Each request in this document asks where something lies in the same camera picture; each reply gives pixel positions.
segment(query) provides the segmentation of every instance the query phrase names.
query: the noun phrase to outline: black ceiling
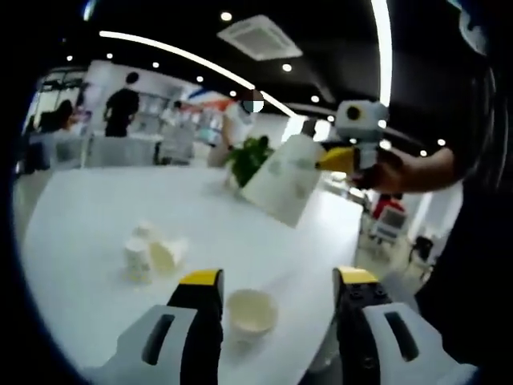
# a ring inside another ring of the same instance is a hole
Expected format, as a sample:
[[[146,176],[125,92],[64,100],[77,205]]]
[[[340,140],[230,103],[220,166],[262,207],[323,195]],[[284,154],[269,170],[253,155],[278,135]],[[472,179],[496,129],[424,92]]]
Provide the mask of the black ceiling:
[[[481,59],[464,43],[458,12],[446,1],[387,3],[394,48],[390,126],[435,148],[437,138],[450,139],[467,126],[471,79],[482,66]],[[225,94],[240,88],[179,56],[97,36],[98,30],[113,30],[190,51],[242,76],[282,103],[312,104],[310,97],[319,95],[317,106],[333,110],[343,99],[377,99],[379,52],[370,0],[285,4],[99,0],[85,30],[70,25],[63,55],[71,53],[85,62],[111,52],[114,62],[152,70],[151,63],[158,61],[157,71],[192,82],[202,75],[205,87]],[[232,14],[231,22],[268,16],[304,56],[253,61],[216,37],[228,25],[220,20],[222,11]],[[291,63],[293,71],[283,72],[282,63]]]

